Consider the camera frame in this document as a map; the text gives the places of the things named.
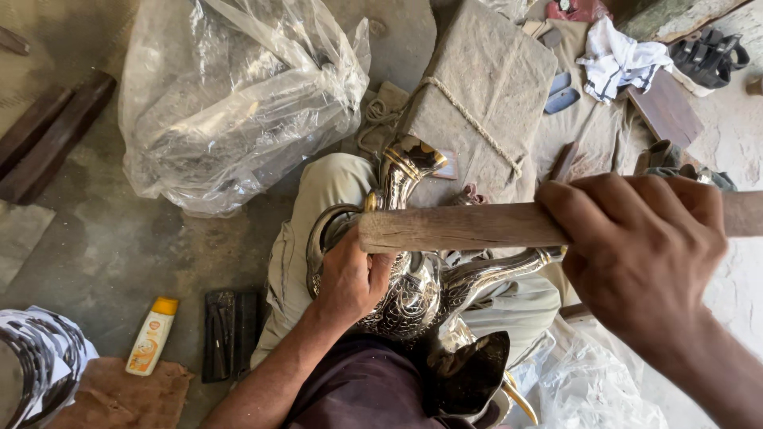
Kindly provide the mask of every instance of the engraved metal teapot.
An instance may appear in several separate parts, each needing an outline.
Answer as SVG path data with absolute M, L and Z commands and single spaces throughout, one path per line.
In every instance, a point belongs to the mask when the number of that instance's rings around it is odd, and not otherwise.
M 334 205 L 313 226 L 306 255 L 311 297 L 315 299 L 320 292 L 321 263 L 330 248 L 327 231 L 339 216 L 405 209 L 421 180 L 445 165 L 447 159 L 424 142 L 412 136 L 396 137 L 382 154 L 378 174 L 381 188 L 369 193 L 364 207 Z M 430 370 L 430 384 L 439 391 L 435 406 L 440 415 L 474 414 L 501 387 L 509 338 L 498 332 L 477 339 L 460 314 L 483 289 L 534 273 L 563 256 L 561 247 L 527 249 L 506 258 L 449 268 L 436 253 L 401 252 L 392 265 L 387 294 L 357 325 L 403 342 L 409 350 L 423 350 L 421 360 Z

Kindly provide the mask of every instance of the person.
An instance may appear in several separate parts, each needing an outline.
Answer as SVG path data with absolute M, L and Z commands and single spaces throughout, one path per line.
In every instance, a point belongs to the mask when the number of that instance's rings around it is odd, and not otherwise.
M 363 182 L 352 170 L 335 176 Z M 309 177 L 306 169 L 303 185 Z M 367 191 L 358 186 L 359 195 Z M 763 366 L 702 302 L 727 246 L 718 189 L 681 177 L 605 174 L 543 183 L 536 200 L 571 238 L 562 268 L 598 321 L 720 427 L 763 427 Z M 305 243 L 293 234 L 300 218 L 295 203 L 292 223 L 273 247 L 278 266 L 271 268 L 281 267 L 282 276 L 293 274 L 282 269 L 284 261 L 304 254 Z M 347 232 L 324 258 L 318 297 L 282 328 L 287 333 L 272 351 L 253 356 L 259 365 L 204 427 L 471 427 L 424 414 L 421 378 L 394 344 L 343 337 L 385 294 L 393 259 L 363 253 L 357 230 Z M 274 307 L 274 314 L 292 310 Z M 269 321 L 261 343 L 278 336 L 276 322 Z

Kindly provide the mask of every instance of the leg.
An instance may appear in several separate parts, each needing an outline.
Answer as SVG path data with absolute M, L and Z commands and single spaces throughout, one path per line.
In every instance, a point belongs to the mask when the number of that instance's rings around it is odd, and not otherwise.
M 347 153 L 332 153 L 304 168 L 291 220 L 283 223 L 270 254 L 268 303 L 272 313 L 252 354 L 252 368 L 288 334 L 312 301 L 305 282 L 305 250 L 318 216 L 339 203 L 362 206 L 365 196 L 377 186 L 371 163 Z
M 477 338 L 506 331 L 510 341 L 507 366 L 511 366 L 551 326 L 560 306 L 556 287 L 530 274 L 498 284 L 461 317 Z

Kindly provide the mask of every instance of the dusty floor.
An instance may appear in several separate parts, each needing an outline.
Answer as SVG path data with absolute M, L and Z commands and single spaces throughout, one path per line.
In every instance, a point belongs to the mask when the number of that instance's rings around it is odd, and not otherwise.
M 9 10 L 4 1 L 0 18 Z M 114 37 L 124 41 L 123 34 Z M 55 40 L 56 35 L 47 38 Z M 758 64 L 735 73 L 730 87 L 707 98 L 687 95 L 705 124 L 690 152 L 728 171 L 741 190 L 763 189 L 758 138 L 763 135 L 763 97 L 743 92 L 745 80 L 761 72 Z M 95 65 L 116 75 L 121 70 L 119 61 Z M 67 76 L 63 80 L 73 79 Z M 12 99 L 2 95 L 4 103 Z M 124 142 L 118 133 L 116 101 L 115 96 L 38 200 L 57 216 L 8 291 L 0 295 L 0 308 L 39 305 L 65 314 L 101 355 L 126 356 L 154 298 L 174 296 L 181 304 L 163 359 L 200 374 L 204 293 L 262 286 L 271 244 L 291 215 L 301 169 L 310 160 L 255 197 L 241 216 L 190 218 L 163 198 L 135 196 L 121 169 Z M 706 294 L 716 316 L 759 356 L 761 254 L 763 239 L 734 240 Z M 193 380 L 179 427 L 196 427 L 229 386 L 202 385 L 200 377 Z M 646 373 L 644 390 L 646 398 L 663 407 L 671 428 L 713 427 L 696 405 L 673 395 L 677 389 L 658 375 Z

